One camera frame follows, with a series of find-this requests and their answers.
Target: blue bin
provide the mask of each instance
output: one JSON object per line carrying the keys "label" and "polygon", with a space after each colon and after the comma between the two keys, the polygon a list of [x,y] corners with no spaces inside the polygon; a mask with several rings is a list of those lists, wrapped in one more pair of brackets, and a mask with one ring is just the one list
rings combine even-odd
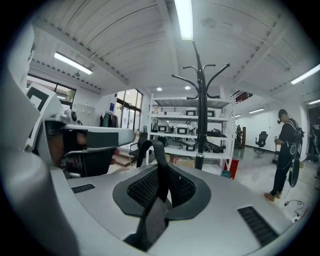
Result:
{"label": "blue bin", "polygon": [[231,172],[228,171],[228,170],[223,170],[223,171],[221,172],[221,176],[230,179],[230,177],[231,177]]}

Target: black coat rack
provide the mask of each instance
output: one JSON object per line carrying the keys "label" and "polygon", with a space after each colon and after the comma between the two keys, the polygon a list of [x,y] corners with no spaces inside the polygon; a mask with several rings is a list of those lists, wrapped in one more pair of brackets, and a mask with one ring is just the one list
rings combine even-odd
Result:
{"label": "black coat rack", "polygon": [[[210,99],[218,99],[220,98],[219,95],[217,96],[210,96],[208,94],[208,88],[211,84],[211,82],[219,75],[221,74],[226,68],[230,67],[230,64],[227,63],[223,68],[220,69],[220,71],[218,71],[208,82],[208,84],[206,84],[206,79],[205,79],[205,68],[206,67],[215,67],[216,64],[208,64],[208,65],[204,65],[202,67],[201,65],[201,60],[200,60],[200,56],[196,47],[196,43],[195,41],[192,41],[193,44],[193,48],[195,51],[195,57],[196,57],[196,62],[197,62],[197,68],[195,66],[184,66],[183,69],[195,69],[196,71],[196,76],[197,76],[197,84],[198,86],[196,86],[192,81],[189,81],[183,77],[177,76],[175,74],[172,74],[172,77],[174,78],[178,78],[182,81],[185,81],[189,84],[191,84],[197,91],[197,96],[196,97],[187,97],[187,100],[195,100],[197,98],[199,98],[199,105],[198,105],[198,135],[196,138],[196,142],[193,145],[190,146],[195,146],[198,144],[198,153],[196,154],[195,157],[195,165],[194,167],[196,169],[202,170],[202,166],[204,163],[204,147],[205,144],[209,144],[210,142],[207,140],[207,128],[208,128],[208,108],[207,108],[207,97],[209,97]],[[225,149],[226,146],[222,145],[220,147],[217,147],[216,149]]]}

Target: red bin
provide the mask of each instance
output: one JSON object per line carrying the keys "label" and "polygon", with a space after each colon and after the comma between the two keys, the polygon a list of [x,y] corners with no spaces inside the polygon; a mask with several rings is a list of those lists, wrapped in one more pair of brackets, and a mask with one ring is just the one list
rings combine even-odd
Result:
{"label": "red bin", "polygon": [[[227,170],[227,163],[229,163],[229,159],[227,159],[226,163],[224,164],[224,170],[225,171]],[[230,173],[231,173],[230,179],[232,179],[232,180],[235,179],[237,168],[238,168],[238,164],[239,164],[239,160],[233,157],[232,161],[231,161],[231,166],[230,166]]]}

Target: orange shoe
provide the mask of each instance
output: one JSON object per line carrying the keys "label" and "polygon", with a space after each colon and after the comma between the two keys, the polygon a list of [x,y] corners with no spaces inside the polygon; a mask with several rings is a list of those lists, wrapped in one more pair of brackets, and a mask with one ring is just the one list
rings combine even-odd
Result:
{"label": "orange shoe", "polygon": [[264,193],[264,197],[265,197],[266,199],[269,199],[270,201],[274,202],[276,196],[275,196],[275,195],[272,195],[272,194],[270,194],[270,193]]}

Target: window frame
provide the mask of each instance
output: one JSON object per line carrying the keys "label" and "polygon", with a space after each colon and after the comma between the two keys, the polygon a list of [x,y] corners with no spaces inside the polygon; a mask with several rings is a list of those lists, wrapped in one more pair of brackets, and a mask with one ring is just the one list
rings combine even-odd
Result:
{"label": "window frame", "polygon": [[[137,105],[137,101],[138,101],[138,95],[141,94],[141,104],[140,104],[140,107],[142,107],[142,102],[143,102],[143,98],[144,98],[144,95],[137,89],[134,89],[137,91],[137,94],[136,94],[136,98],[135,98],[135,105]],[[117,95],[117,98],[116,98],[116,102],[121,104],[122,105],[122,111],[121,111],[121,120],[119,122],[119,125],[120,127],[122,127],[122,118],[123,118],[123,115],[124,115],[124,108],[127,108],[129,110],[134,110],[134,118],[133,118],[133,130],[135,129],[135,124],[136,124],[136,111],[140,112],[140,119],[139,119],[139,130],[140,130],[140,121],[141,121],[141,108],[138,108],[136,106],[133,106],[133,105],[130,105],[128,102],[126,102],[126,92],[129,91],[129,90],[125,90],[124,91],[124,98],[123,100],[122,99],[119,99],[118,98],[118,95]]]}
{"label": "window frame", "polygon": [[49,83],[52,83],[52,84],[55,84],[54,92],[57,91],[57,87],[58,87],[58,86],[65,87],[65,88],[67,88],[67,89],[69,89],[69,90],[74,91],[74,93],[73,93],[73,98],[72,98],[72,101],[71,101],[71,102],[66,101],[66,100],[63,100],[63,99],[59,99],[59,101],[61,102],[61,104],[68,105],[68,106],[70,107],[70,109],[72,109],[72,106],[73,106],[73,103],[74,103],[74,100],[75,100],[75,95],[76,95],[77,89],[71,88],[71,87],[66,86],[66,85],[64,85],[64,84],[61,84],[61,83],[59,83],[59,82],[51,81],[51,80],[49,80],[49,79],[45,79],[45,78],[42,78],[42,77],[37,76],[37,75],[30,74],[30,73],[28,73],[28,76],[33,77],[33,78],[36,78],[36,79],[40,79],[40,80],[43,80],[43,81],[46,81],[46,82],[49,82]]}

